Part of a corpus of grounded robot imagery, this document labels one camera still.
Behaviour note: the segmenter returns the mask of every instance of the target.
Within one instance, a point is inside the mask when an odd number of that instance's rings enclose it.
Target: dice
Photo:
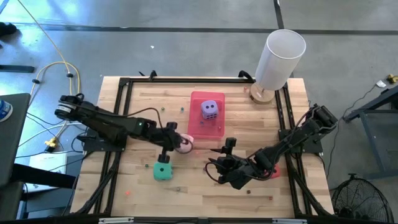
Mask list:
[[[214,100],[206,100],[201,105],[201,113],[204,119],[215,119],[218,115],[217,103]]]

